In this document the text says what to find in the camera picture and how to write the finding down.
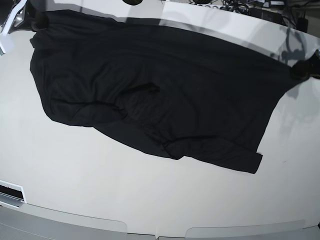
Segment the black t-shirt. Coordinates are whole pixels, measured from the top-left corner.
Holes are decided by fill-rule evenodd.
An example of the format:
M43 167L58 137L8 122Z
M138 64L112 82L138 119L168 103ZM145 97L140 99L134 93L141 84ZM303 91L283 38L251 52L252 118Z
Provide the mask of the black t-shirt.
M45 114L142 152L254 174L282 96L307 80L254 50L184 29L44 13L30 71Z

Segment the white slotted table fixture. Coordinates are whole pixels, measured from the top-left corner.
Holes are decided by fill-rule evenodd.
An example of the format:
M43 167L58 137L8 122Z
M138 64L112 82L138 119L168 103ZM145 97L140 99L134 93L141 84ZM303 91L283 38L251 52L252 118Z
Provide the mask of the white slotted table fixture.
M27 204L27 198L23 186L1 180L0 205L19 209L24 204Z

